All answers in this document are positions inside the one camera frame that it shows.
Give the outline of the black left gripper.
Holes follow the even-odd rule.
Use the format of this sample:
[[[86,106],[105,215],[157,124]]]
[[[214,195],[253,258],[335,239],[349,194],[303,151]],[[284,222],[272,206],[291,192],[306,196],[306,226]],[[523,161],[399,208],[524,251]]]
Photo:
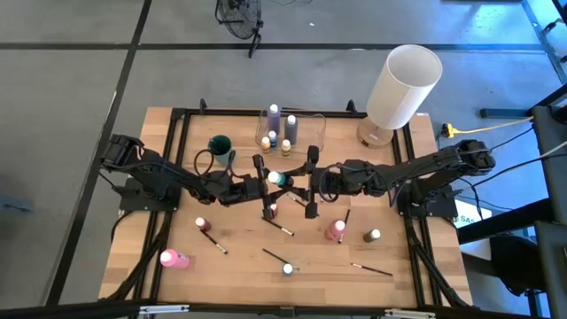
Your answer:
[[[267,182],[268,177],[281,177],[282,173],[265,168],[263,157],[259,154],[252,156],[252,163],[256,169],[257,176],[252,179],[252,189],[249,191],[249,196],[262,201],[262,217],[267,221],[272,221],[274,210],[271,206],[274,204],[271,196],[283,196],[288,190],[287,183],[277,184]]]

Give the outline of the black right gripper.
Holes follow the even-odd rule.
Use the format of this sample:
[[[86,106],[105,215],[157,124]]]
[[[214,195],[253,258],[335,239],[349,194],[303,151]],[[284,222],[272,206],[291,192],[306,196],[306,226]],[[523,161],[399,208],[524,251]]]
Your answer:
[[[318,168],[316,165],[319,160],[320,150],[315,145],[309,145],[307,149],[307,162],[301,167],[285,171],[285,175],[309,175],[309,189],[291,187],[285,189],[288,194],[292,194],[301,200],[308,200],[305,209],[305,217],[307,219],[314,219],[318,216],[317,204],[315,201],[315,194],[318,193],[319,197],[328,203],[334,203],[338,200],[338,190],[334,189],[333,177],[331,176],[330,169],[332,166],[325,168]]]

